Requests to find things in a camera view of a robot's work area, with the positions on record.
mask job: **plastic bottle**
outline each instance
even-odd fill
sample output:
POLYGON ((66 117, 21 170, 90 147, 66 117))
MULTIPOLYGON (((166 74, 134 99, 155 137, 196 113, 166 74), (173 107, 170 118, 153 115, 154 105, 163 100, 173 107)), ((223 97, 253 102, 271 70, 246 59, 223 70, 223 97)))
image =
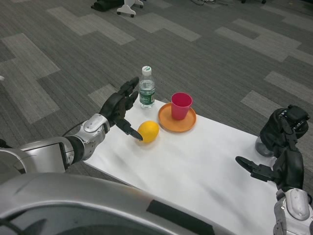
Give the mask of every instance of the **plastic bottle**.
POLYGON ((273 157, 274 153, 270 150, 268 150, 265 146, 265 144, 262 143, 261 138, 258 137, 255 141, 255 149, 258 151, 259 154, 261 154, 264 157, 273 157))
POLYGON ((142 68, 142 76, 139 81, 139 98, 142 108, 151 108, 155 103, 155 80, 152 77, 152 69, 150 66, 142 68))

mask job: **plastic cup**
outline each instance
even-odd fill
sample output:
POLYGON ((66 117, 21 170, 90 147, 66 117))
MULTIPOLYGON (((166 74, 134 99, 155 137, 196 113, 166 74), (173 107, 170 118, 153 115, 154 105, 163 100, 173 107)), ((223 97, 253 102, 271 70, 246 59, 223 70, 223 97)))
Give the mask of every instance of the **plastic cup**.
POLYGON ((186 117, 192 102, 192 97, 184 92, 178 92, 172 95, 172 118, 183 120, 186 117))

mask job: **orange tray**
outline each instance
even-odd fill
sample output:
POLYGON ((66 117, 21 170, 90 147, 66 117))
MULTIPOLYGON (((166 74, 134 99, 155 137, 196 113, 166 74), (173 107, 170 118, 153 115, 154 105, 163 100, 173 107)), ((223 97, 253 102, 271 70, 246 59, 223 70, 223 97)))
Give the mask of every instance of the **orange tray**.
POLYGON ((160 124, 173 132, 189 131, 196 124, 197 115, 193 109, 190 109, 183 120, 175 120, 172 118, 171 103, 163 105, 158 112, 158 120, 160 124))

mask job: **white table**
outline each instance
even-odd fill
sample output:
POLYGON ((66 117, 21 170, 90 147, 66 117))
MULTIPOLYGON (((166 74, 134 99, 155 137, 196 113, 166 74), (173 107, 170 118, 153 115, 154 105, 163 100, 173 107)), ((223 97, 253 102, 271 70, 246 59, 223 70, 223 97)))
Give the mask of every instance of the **white table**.
MULTIPOLYGON (((126 114, 134 129, 157 120, 163 102, 142 110, 138 99, 126 114)), ((143 144, 113 127, 88 165, 165 200, 198 213, 238 235, 270 235, 275 224, 276 186, 251 178, 236 156, 272 166, 259 155, 256 136, 198 116, 186 133, 160 128, 143 144)))

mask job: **wheeled stand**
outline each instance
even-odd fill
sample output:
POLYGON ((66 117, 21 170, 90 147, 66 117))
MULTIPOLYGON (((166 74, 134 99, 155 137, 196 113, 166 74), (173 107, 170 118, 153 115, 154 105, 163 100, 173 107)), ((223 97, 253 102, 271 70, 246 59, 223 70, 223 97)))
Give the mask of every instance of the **wheeled stand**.
POLYGON ((143 2, 140 0, 124 0, 124 5, 117 10, 117 14, 120 15, 121 12, 130 14, 133 18, 136 15, 136 12, 131 9, 132 5, 139 5, 140 8, 143 8, 143 2))

